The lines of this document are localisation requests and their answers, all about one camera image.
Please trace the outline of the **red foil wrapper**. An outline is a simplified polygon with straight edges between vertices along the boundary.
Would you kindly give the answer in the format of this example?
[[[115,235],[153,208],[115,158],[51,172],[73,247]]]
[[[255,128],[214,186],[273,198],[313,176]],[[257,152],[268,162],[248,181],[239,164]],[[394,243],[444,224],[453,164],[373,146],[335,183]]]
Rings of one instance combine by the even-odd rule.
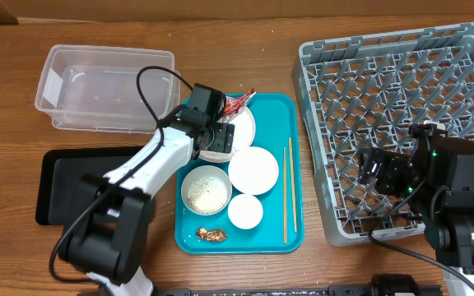
[[[254,88],[249,90],[247,93],[240,97],[229,97],[225,98],[225,109],[221,117],[223,123],[228,123],[234,117],[239,115],[242,110],[247,106],[251,99],[256,95]]]

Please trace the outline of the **grey bowl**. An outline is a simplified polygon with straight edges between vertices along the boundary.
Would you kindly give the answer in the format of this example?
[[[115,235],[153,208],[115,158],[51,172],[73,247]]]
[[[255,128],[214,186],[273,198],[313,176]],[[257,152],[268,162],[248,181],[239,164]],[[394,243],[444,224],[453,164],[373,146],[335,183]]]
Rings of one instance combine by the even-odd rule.
[[[227,189],[228,189],[228,198],[227,198],[227,202],[225,204],[225,206],[217,211],[216,213],[222,211],[223,209],[225,209],[225,207],[228,205],[228,203],[230,202],[230,199],[232,197],[232,184],[230,182],[230,179],[228,177],[228,175],[220,168],[216,167],[216,166],[213,166],[213,165],[203,165],[203,166],[199,166],[199,167],[196,167],[195,169],[191,170],[184,178],[184,180],[182,181],[182,185],[181,185],[181,189],[180,189],[180,193],[181,193],[181,197],[183,199],[183,202],[184,204],[186,205],[186,207],[191,210],[193,213],[197,214],[197,215],[202,215],[200,213],[197,213],[196,211],[194,211],[189,202],[188,202],[188,198],[187,198],[187,190],[188,188],[191,186],[191,184],[193,183],[194,180],[197,180],[201,177],[217,177],[219,179],[221,179],[224,184],[227,186]]]

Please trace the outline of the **small white cup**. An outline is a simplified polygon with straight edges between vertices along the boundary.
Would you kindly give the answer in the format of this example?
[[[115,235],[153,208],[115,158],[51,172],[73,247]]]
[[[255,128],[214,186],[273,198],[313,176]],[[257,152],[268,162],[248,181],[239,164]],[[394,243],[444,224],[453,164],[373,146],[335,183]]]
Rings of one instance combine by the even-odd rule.
[[[239,194],[228,205],[230,222],[239,229],[253,229],[263,218],[263,205],[257,197]]]

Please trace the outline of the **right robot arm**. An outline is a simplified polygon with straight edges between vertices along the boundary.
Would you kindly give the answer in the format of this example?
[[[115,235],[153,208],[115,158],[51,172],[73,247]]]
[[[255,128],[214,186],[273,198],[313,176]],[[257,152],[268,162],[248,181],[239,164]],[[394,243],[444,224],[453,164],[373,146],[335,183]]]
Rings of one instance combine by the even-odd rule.
[[[402,207],[420,216],[433,258],[370,236],[372,243],[440,268],[452,295],[474,295],[474,141],[450,137],[443,124],[414,123],[408,135],[414,150],[399,154],[382,148],[358,153],[361,184],[401,202],[379,218],[390,221]]]

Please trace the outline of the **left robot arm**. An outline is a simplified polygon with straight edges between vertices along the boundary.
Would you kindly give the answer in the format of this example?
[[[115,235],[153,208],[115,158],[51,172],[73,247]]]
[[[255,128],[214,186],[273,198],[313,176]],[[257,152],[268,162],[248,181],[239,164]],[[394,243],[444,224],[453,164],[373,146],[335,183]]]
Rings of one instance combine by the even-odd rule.
[[[231,152],[234,131],[209,116],[161,119],[155,135],[126,163],[102,177],[81,177],[51,257],[73,264],[106,295],[151,295],[153,284],[140,264],[153,196],[201,151]]]

